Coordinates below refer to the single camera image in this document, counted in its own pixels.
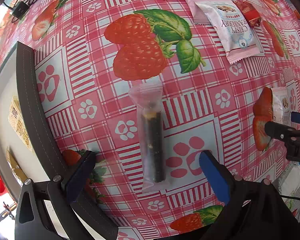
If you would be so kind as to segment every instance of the tablecloth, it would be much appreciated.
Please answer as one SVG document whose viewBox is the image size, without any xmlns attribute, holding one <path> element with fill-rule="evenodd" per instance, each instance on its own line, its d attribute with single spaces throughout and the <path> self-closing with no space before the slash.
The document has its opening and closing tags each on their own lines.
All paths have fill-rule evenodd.
<svg viewBox="0 0 300 240">
<path fill-rule="evenodd" d="M 286 87 L 289 108 L 300 111 L 300 23 L 285 0 L 276 2 L 280 15 L 263 0 L 247 1 L 276 27 L 288 58 L 275 52 L 261 24 L 253 30 L 260 53 L 232 65 L 213 27 L 194 25 L 185 0 L 59 0 L 53 23 L 35 41 L 35 21 L 54 1 L 39 0 L 22 22 L 7 24 L 0 63 L 17 40 L 35 49 L 38 90 L 58 147 L 99 151 L 106 160 L 104 182 L 96 185 L 105 195 L 99 206 L 119 226 L 119 240 L 178 234 L 169 227 L 174 220 L 219 204 L 198 167 L 204 149 L 246 180 L 273 181 L 286 167 L 284 145 L 272 140 L 268 149 L 258 151 L 252 129 L 252 106 L 265 86 Z M 171 11 L 186 20 L 190 41 L 206 66 L 181 74 L 174 55 L 150 79 L 116 77 L 114 58 L 122 45 L 108 41 L 104 31 L 120 17 L 144 9 Z M 166 166 L 169 188 L 142 194 L 136 106 L 128 91 L 157 81 L 163 83 L 164 150 L 167 158 L 174 157 L 174 165 Z M 176 169 L 184 172 L 176 176 Z"/>
</svg>

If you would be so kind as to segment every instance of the metal screw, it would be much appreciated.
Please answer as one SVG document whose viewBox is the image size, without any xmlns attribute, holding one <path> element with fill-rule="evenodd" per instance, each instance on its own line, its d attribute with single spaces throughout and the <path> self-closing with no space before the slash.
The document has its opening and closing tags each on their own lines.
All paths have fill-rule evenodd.
<svg viewBox="0 0 300 240">
<path fill-rule="evenodd" d="M 26 180 L 25 180 L 25 184 L 26 184 L 26 185 L 29 185 L 30 183 L 31 183 L 31 179 L 26 179 Z"/>
<path fill-rule="evenodd" d="M 263 183 L 266 184 L 266 185 L 270 185 L 271 184 L 271 182 L 269 181 L 269 179 L 264 179 Z"/>
<path fill-rule="evenodd" d="M 238 174 L 234 175 L 233 177 L 236 181 L 241 181 L 242 180 L 242 177 Z"/>
<path fill-rule="evenodd" d="M 53 181 L 54 182 L 58 182 L 59 180 L 61 180 L 61 176 L 60 175 L 56 175 L 53 177 Z"/>
</svg>

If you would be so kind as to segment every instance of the red candy wrapper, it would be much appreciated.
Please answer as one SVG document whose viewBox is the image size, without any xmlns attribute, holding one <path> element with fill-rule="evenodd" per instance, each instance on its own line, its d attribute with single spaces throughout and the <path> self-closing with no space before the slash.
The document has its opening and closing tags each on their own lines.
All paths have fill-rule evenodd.
<svg viewBox="0 0 300 240">
<path fill-rule="evenodd" d="M 246 1 L 233 1 L 238 9 L 242 12 L 244 18 L 249 23 L 250 27 L 260 26 L 261 16 L 253 5 Z"/>
</svg>

